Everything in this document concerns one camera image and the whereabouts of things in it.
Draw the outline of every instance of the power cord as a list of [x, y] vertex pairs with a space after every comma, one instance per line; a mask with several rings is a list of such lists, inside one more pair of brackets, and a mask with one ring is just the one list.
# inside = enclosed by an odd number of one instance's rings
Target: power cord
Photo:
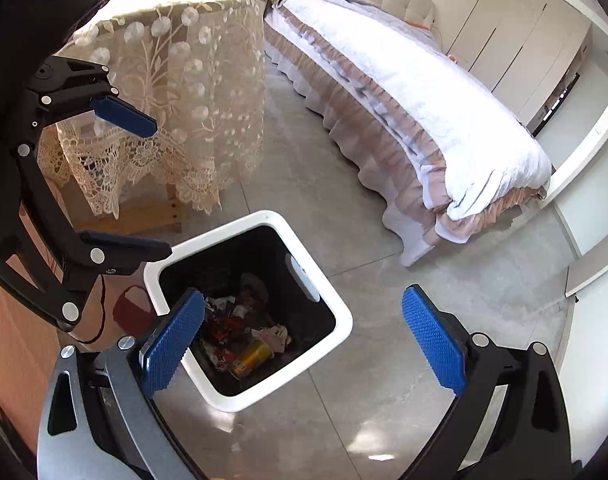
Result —
[[100, 300], [101, 327], [100, 327], [100, 331], [97, 333], [97, 335], [95, 337], [93, 337], [92, 339], [88, 339], [88, 341], [81, 341], [81, 340], [77, 339], [76, 337], [73, 337], [73, 339], [75, 341], [77, 341], [78, 343], [81, 343], [82, 345], [92, 345], [93, 343], [95, 343], [97, 341], [97, 339], [99, 339], [101, 337], [101, 334], [103, 334], [104, 325], [106, 325], [106, 306], [104, 305], [104, 302], [106, 301], [106, 282], [103, 279], [103, 274], [100, 274], [100, 277], [101, 277], [101, 300]]

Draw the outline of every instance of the blue gripper pad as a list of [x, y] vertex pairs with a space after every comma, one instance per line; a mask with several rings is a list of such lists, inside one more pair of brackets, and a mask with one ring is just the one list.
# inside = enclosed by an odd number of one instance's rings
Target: blue gripper pad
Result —
[[140, 386], [152, 397], [170, 384], [181, 358], [204, 320], [204, 297], [194, 288], [184, 293], [139, 351]]
[[115, 124], [137, 137], [147, 139], [157, 131], [157, 121], [116, 97], [91, 99], [90, 105], [97, 117]]
[[466, 387], [464, 354], [439, 320], [439, 310], [416, 285], [402, 296], [402, 316], [413, 332], [439, 384], [461, 395]]

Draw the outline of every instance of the pillow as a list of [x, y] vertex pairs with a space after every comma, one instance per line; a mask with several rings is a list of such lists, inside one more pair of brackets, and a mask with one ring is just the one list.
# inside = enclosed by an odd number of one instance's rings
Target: pillow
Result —
[[427, 27], [423, 23], [412, 22], [411, 20], [405, 20], [404, 23], [408, 23], [408, 25], [411, 25], [412, 27], [421, 28], [421, 30], [431, 30], [431, 27]]

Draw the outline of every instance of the gray tile floor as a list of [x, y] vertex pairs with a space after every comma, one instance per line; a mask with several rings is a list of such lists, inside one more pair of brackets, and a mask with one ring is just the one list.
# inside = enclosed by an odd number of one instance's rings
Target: gray tile floor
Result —
[[[269, 62], [265, 156], [252, 182], [225, 190], [211, 216], [184, 211], [183, 233], [149, 235], [178, 242], [265, 208], [299, 235], [351, 309], [354, 328], [309, 372], [234, 415], [210, 408], [180, 367], [155, 400], [211, 478], [398, 478], [452, 400], [399, 314], [411, 283], [498, 344], [525, 348], [538, 339], [552, 353], [558, 348], [574, 255], [552, 208], [513, 208], [468, 244], [444, 243], [401, 267], [401, 241], [381, 224], [385, 202], [359, 184], [321, 118]], [[469, 459], [490, 427], [482, 426]], [[389, 460], [373, 458], [382, 455]]]

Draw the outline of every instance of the white wardrobe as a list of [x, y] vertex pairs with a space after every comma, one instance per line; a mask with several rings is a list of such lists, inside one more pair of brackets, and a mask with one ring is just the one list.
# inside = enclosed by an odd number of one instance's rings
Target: white wardrobe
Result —
[[563, 0], [478, 0], [449, 54], [528, 124], [564, 76], [590, 23]]

